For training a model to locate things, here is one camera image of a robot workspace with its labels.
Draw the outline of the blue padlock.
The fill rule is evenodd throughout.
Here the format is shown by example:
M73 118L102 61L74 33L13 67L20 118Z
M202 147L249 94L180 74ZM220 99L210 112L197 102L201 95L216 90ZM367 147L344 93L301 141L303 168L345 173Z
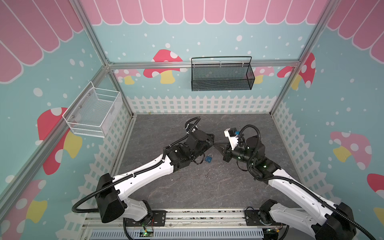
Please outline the blue padlock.
M205 157L205 162L207 162L207 163L211 163L211 162L212 162L212 159L213 159L213 155L212 155L212 154L208 154L208 155Z

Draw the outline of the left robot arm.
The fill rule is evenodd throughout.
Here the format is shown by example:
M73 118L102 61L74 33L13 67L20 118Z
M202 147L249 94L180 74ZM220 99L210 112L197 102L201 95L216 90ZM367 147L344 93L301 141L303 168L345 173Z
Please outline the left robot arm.
M196 159L214 145L214 135L198 129L201 117L185 123L186 135L163 147L163 152L151 162L128 173L112 177L109 173L100 177L97 188L78 200L72 212L99 213L102 223L123 218L140 224L144 229L154 222L154 213L147 201L136 201L130 195L143 186L180 169L196 163Z

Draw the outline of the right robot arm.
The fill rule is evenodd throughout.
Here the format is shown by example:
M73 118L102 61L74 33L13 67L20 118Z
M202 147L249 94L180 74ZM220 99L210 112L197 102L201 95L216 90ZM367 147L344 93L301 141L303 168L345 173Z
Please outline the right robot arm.
M229 142L226 145L215 144L224 161L234 159L245 163L244 170L254 180L279 190L302 208L302 211L297 211L277 201L267 200L259 208L262 224L285 224L316 240L352 240L357 231L370 240L374 239L369 231L355 222L353 211L348 205L336 204L321 197L268 159L261 141L261 132L256 126L246 125L240 131L229 128L224 134Z

